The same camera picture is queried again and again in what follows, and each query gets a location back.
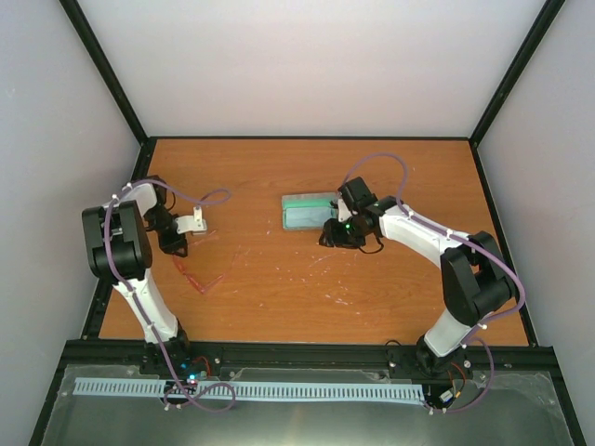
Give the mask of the red transparent sunglasses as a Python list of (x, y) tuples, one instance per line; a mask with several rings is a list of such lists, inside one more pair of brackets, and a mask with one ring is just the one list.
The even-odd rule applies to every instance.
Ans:
[(186, 257), (172, 256), (175, 271), (199, 295), (235, 292), (237, 275), (247, 265), (250, 249), (218, 243), (192, 244)]

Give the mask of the grey felt glasses case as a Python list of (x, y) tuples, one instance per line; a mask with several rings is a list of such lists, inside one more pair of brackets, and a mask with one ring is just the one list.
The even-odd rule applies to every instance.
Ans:
[(321, 230), (337, 216), (335, 192), (284, 195), (281, 204), (284, 230)]

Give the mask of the light blue cleaning cloth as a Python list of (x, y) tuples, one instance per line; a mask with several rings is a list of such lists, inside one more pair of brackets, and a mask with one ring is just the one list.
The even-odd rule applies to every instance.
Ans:
[(333, 217), (328, 207), (293, 207), (284, 213), (284, 227), (288, 230), (321, 229), (324, 222)]

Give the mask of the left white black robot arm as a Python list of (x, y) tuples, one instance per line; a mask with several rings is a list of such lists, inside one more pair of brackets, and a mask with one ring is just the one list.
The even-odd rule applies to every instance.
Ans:
[(178, 231), (177, 218), (166, 207), (165, 182), (158, 176), (124, 186), (114, 205), (82, 212), (89, 267), (124, 298), (139, 321), (146, 366), (183, 374), (192, 367), (193, 351), (179, 319), (157, 288), (148, 237), (154, 231), (165, 254), (186, 256), (188, 242)]

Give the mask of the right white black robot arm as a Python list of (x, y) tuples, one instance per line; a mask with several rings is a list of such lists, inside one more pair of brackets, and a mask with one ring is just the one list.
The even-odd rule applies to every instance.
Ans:
[(379, 199), (361, 177), (345, 182), (333, 202), (337, 216), (323, 226), (319, 244), (363, 251), (366, 239), (400, 243), (428, 259), (441, 272), (445, 309), (416, 343), (421, 373), (435, 376), (468, 344), (470, 335), (505, 315), (503, 306), (525, 291), (487, 232), (451, 230), (388, 196)]

